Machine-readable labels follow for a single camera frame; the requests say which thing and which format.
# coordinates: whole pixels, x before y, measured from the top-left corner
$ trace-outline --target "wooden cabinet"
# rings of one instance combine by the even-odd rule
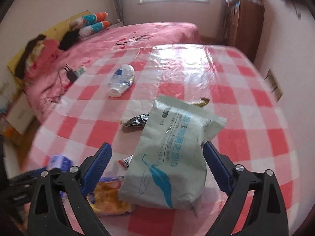
[[[264,23],[265,8],[248,0],[227,7],[224,45],[242,51],[254,62]]]

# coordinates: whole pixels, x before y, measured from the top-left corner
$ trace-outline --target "wall socket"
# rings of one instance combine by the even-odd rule
[[[267,76],[264,80],[271,88],[271,93],[274,94],[276,101],[278,102],[283,95],[283,92],[278,84],[276,77],[271,69],[269,69]]]

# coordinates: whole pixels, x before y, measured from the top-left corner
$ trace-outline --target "red and white checkered tablecloth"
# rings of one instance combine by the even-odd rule
[[[108,97],[108,81],[122,64],[134,67],[134,84],[120,98]],[[113,155],[104,176],[124,175],[117,161],[133,154],[142,131],[124,133],[119,122],[149,112],[158,94],[185,101],[210,98],[204,109],[227,118],[226,127],[212,143],[250,171],[272,169],[289,225],[294,222],[300,199],[299,167],[288,124],[254,66],[231,47],[179,44],[104,52],[39,129],[25,169],[43,167],[55,154],[80,165],[107,142]],[[112,236],[204,236],[226,199],[208,171],[198,218],[187,210],[137,206],[130,215],[100,220]],[[234,231],[241,229],[249,206],[250,196]]]

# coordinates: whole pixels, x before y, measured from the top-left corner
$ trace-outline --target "light green package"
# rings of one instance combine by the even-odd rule
[[[146,207],[195,210],[207,175],[202,147],[226,119],[179,99],[156,98],[119,199]]]

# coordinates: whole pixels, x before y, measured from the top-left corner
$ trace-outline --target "plastic bottle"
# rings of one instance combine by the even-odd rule
[[[134,68],[131,65],[122,65],[108,83],[108,95],[119,98],[133,83]]]

